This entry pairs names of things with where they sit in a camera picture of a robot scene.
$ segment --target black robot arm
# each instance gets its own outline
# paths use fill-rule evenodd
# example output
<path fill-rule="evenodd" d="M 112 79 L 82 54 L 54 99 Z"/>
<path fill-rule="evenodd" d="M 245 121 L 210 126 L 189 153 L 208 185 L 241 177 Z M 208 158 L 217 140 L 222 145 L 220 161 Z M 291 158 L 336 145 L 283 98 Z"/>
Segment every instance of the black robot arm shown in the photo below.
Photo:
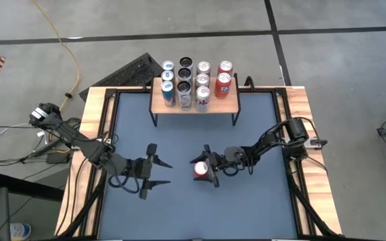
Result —
<path fill-rule="evenodd" d="M 279 134 L 283 128 L 288 133 L 288 142 L 285 142 Z M 291 118 L 265 131 L 254 145 L 249 147 L 227 147 L 224 150 L 224 155 L 212 153 L 210 147 L 205 145 L 205 150 L 201 156 L 191 161 L 191 163 L 195 163 L 195 172 L 197 174 L 194 180 L 209 181 L 215 187 L 218 187 L 219 182 L 215 175 L 217 171 L 221 170 L 225 175 L 232 177 L 246 167 L 248 172 L 253 174 L 253 167 L 268 150 L 282 146 L 285 150 L 292 153 L 296 149 L 304 151 L 303 144 L 308 138 L 309 136 L 302 119 Z"/>
<path fill-rule="evenodd" d="M 224 150 L 224 155 L 211 152 L 210 147 L 205 145 L 205 150 L 202 154 L 191 161 L 191 163 L 195 164 L 196 177 L 194 180 L 208 181 L 214 184 L 215 187 L 219 187 L 220 183 L 216 176 L 218 171 L 222 171 L 225 175 L 232 177 L 247 167 L 249 173 L 253 174 L 253 167 L 260 161 L 260 157 L 268 150 L 278 146 L 283 148 L 284 154 L 290 157 L 290 159 L 301 161 L 307 157 L 304 143 L 309 138 L 302 119 L 304 118 L 295 117 L 278 123 L 265 131 L 254 145 L 249 147 L 227 147 Z M 280 135 L 280 132 L 284 129 L 288 134 L 289 141 L 285 141 Z M 325 236 L 337 236 L 321 220 L 320 216 L 309 204 L 309 201 L 303 196 L 291 173 L 289 173 L 288 185 L 321 233 Z"/>
<path fill-rule="evenodd" d="M 41 128 L 45 131 L 54 131 L 59 134 L 61 139 L 69 145 L 74 145 L 80 148 L 86 157 L 94 166 L 103 168 L 110 173 L 110 185 L 112 187 L 122 188 L 129 193 L 139 193 L 141 199 L 147 198 L 147 191 L 153 187 L 169 181 L 150 181 L 151 168 L 153 164 L 163 167 L 172 168 L 164 163 L 155 154 L 157 150 L 156 144 L 149 144 L 147 148 L 146 158 L 127 159 L 116 153 L 115 147 L 106 143 L 104 139 L 89 139 L 80 133 L 71 125 L 62 120 L 59 108 L 51 103 L 40 104 L 29 116 L 29 123 L 36 128 Z M 125 176 L 125 180 L 121 182 L 119 175 Z M 132 177 L 136 184 L 137 190 L 133 191 L 125 187 L 127 180 Z M 112 179 L 117 181 L 117 184 L 112 183 Z M 137 182 L 142 179 L 141 188 Z"/>

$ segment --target black can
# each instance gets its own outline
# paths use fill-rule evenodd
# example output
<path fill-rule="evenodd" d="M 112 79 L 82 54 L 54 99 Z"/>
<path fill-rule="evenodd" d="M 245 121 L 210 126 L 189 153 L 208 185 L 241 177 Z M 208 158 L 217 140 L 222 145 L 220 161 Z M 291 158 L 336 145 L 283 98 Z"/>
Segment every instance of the black can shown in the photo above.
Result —
<path fill-rule="evenodd" d="M 187 68 L 182 68 L 178 70 L 178 80 L 185 81 L 192 85 L 192 72 Z"/>
<path fill-rule="evenodd" d="M 183 57 L 180 60 L 180 68 L 187 68 L 189 71 L 193 70 L 193 60 L 189 57 Z"/>
<path fill-rule="evenodd" d="M 178 102 L 182 110 L 189 110 L 192 106 L 192 87 L 188 82 L 181 81 L 177 85 Z"/>

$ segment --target soda can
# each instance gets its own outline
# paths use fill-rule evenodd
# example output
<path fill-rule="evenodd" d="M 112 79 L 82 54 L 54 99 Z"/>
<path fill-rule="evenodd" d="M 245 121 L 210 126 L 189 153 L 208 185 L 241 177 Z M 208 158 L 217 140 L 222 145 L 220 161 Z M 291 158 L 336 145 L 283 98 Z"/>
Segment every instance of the soda can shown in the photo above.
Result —
<path fill-rule="evenodd" d="M 174 73 L 171 71 L 163 71 L 162 72 L 162 82 L 170 81 L 173 85 L 175 85 L 175 78 Z"/>
<path fill-rule="evenodd" d="M 196 110 L 198 112 L 206 112 L 209 107 L 211 91 L 208 87 L 201 86 L 196 91 Z"/>
<path fill-rule="evenodd" d="M 189 57 L 183 57 L 180 60 L 180 68 L 187 68 L 189 71 L 193 70 L 193 60 Z"/>
<path fill-rule="evenodd" d="M 165 81 L 162 83 L 162 95 L 164 97 L 166 106 L 175 105 L 175 88 L 172 82 Z"/>
<path fill-rule="evenodd" d="M 219 74 L 215 82 L 215 96 L 217 98 L 226 98 L 229 94 L 231 83 L 232 78 L 229 74 Z"/>
<path fill-rule="evenodd" d="M 205 86 L 209 88 L 209 76 L 206 74 L 198 74 L 196 76 L 196 81 L 195 81 L 195 89 L 198 89 L 201 86 Z"/>
<path fill-rule="evenodd" d="M 178 70 L 178 80 L 188 82 L 192 85 L 192 72 L 187 68 L 181 68 Z"/>
<path fill-rule="evenodd" d="M 211 65 L 208 62 L 202 61 L 198 64 L 198 69 L 196 71 L 196 75 L 206 74 L 208 77 L 211 77 Z"/>
<path fill-rule="evenodd" d="M 208 172 L 208 165 L 204 161 L 199 161 L 194 164 L 194 174 L 196 177 L 205 176 Z"/>
<path fill-rule="evenodd" d="M 233 65 L 229 61 L 223 61 L 220 63 L 218 66 L 218 72 L 217 76 L 220 75 L 221 73 L 227 73 L 232 77 L 233 73 Z"/>
<path fill-rule="evenodd" d="M 181 81 L 177 85 L 178 100 L 180 101 L 181 109 L 189 110 L 192 107 L 192 87 L 190 83 Z"/>
<path fill-rule="evenodd" d="M 15 223 L 10 224 L 11 240 L 26 240 L 31 234 L 31 226 L 29 224 Z"/>
<path fill-rule="evenodd" d="M 162 68 L 164 69 L 164 71 L 171 71 L 173 74 L 175 74 L 175 65 L 172 61 L 165 61 L 163 62 L 162 64 Z"/>

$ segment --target red soda can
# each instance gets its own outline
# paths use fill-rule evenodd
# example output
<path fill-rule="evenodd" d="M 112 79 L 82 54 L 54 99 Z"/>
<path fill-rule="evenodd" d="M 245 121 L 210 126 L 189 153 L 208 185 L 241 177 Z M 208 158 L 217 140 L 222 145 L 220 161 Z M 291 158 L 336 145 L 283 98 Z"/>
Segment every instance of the red soda can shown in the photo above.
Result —
<path fill-rule="evenodd" d="M 208 172 L 208 165 L 204 161 L 199 161 L 194 164 L 194 175 L 195 177 L 205 176 Z"/>
<path fill-rule="evenodd" d="M 226 98 L 229 95 L 232 77 L 227 73 L 221 73 L 215 81 L 215 96 L 217 98 Z"/>
<path fill-rule="evenodd" d="M 232 73 L 233 73 L 233 65 L 232 65 L 232 63 L 230 63 L 229 61 L 221 62 L 220 65 L 218 66 L 217 76 L 219 74 L 221 74 L 221 73 L 227 73 L 230 76 L 232 76 Z"/>

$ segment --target concrete floor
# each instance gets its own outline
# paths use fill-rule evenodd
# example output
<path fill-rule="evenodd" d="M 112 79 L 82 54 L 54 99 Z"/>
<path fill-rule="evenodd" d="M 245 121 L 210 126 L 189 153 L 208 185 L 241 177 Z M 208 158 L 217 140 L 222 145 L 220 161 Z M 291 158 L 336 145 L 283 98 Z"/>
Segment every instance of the concrete floor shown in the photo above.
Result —
<path fill-rule="evenodd" d="M 62 37 L 270 29 L 262 0 L 39 3 Z M 271 0 L 271 4 L 278 29 L 386 26 L 386 0 Z M 0 0 L 0 39 L 49 37 L 55 35 L 31 1 Z M 329 140 L 324 160 L 343 233 L 386 240 L 386 146 L 375 130 L 386 119 L 386 31 L 280 38 L 292 84 L 306 86 L 320 136 Z M 80 62 L 79 90 L 144 52 L 159 62 L 182 56 L 212 64 L 229 59 L 242 80 L 250 75 L 256 84 L 283 85 L 271 35 L 68 45 Z M 7 58 L 0 73 L 0 125 L 27 122 L 40 102 L 60 104 L 75 81 L 74 63 L 58 44 L 0 46 L 0 56 Z M 81 99 L 73 98 L 64 118 L 81 117 L 83 108 Z M 28 154 L 38 141 L 35 133 L 15 129 L 0 137 L 0 159 Z M 0 172 L 23 178 L 46 167 L 12 165 Z M 61 170 L 66 168 L 57 166 L 31 180 L 62 185 L 66 172 Z M 13 197 L 11 203 L 20 206 L 22 200 Z M 31 218 L 43 205 L 49 207 L 46 218 Z M 49 237 L 58 205 L 30 202 L 14 221 L 35 226 L 34 238 Z"/>

